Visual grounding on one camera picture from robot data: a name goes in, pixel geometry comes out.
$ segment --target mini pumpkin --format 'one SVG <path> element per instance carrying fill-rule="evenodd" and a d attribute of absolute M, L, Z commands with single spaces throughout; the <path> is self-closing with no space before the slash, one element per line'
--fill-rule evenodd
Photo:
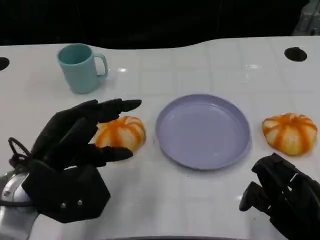
<path fill-rule="evenodd" d="M 100 148 L 105 146 L 125 147 L 135 152 L 146 139 L 146 131 L 142 122 L 134 116 L 98 123 L 97 127 L 94 142 Z"/>
<path fill-rule="evenodd" d="M 273 148 L 288 155 L 301 155 L 313 148 L 318 128 L 305 115 L 286 113 L 265 119 L 262 132 Z"/>

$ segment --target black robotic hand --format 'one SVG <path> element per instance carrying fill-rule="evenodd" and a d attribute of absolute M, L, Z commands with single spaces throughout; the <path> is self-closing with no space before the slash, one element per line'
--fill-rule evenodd
<path fill-rule="evenodd" d="M 252 168 L 262 187 L 251 182 L 239 209 L 252 206 L 270 216 L 270 222 L 289 240 L 317 239 L 320 235 L 320 185 L 294 165 L 272 154 Z"/>
<path fill-rule="evenodd" d="M 97 123 L 115 120 L 141 100 L 114 99 L 102 103 L 91 100 L 56 113 L 36 139 L 31 152 L 14 138 L 10 164 L 28 171 L 22 188 L 41 214 L 62 223 L 98 217 L 110 193 L 97 167 L 106 162 L 130 158 L 124 147 L 98 148 L 88 144 L 97 131 Z M 26 153 L 17 153 L 17 144 Z"/>

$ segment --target plate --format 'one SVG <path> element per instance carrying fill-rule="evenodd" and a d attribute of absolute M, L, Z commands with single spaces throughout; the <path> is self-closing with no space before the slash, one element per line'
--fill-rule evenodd
<path fill-rule="evenodd" d="M 162 151 L 177 163 L 216 170 L 243 158 L 251 143 L 245 115 L 232 103 L 206 94 L 180 97 L 156 120 Z"/>

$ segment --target light blue mug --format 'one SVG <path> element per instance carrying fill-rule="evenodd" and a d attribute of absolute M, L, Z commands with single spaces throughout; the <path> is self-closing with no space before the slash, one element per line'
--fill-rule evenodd
<path fill-rule="evenodd" d="M 104 74 L 97 73 L 95 57 L 102 59 Z M 101 53 L 93 53 L 89 46 L 82 43 L 65 46 L 58 52 L 57 59 L 67 83 L 77 94 L 92 92 L 108 75 L 106 57 Z"/>

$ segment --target white tabletop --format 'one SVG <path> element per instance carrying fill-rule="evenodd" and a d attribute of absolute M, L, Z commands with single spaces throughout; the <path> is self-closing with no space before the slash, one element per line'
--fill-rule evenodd
<path fill-rule="evenodd" d="M 60 224 L 40 216 L 31 240 L 98 240 L 134 236 L 213 236 L 257 239 L 257 210 L 240 212 L 243 191 L 258 178 L 251 167 L 270 148 L 261 131 L 266 117 L 298 112 L 320 127 L 320 38 L 318 36 L 220 39 L 150 50 L 92 47 L 106 56 L 105 85 L 86 95 L 70 90 L 56 60 L 63 45 L 0 46 L 10 65 L 0 71 L 0 174 L 10 170 L 9 137 L 29 149 L 50 117 L 86 100 L 142 99 L 132 111 L 147 131 L 144 146 L 131 159 L 108 163 L 100 173 L 111 193 L 101 217 Z M 300 47 L 308 58 L 288 60 L 284 51 Z M 97 60 L 98 70 L 103 71 Z M 252 146 L 243 161 L 214 172 L 180 167 L 161 153 L 155 121 L 171 100 L 191 93 L 225 98 L 246 115 Z M 320 148 L 302 157 L 285 157 L 320 180 Z M 273 227 L 261 220 L 267 231 Z"/>

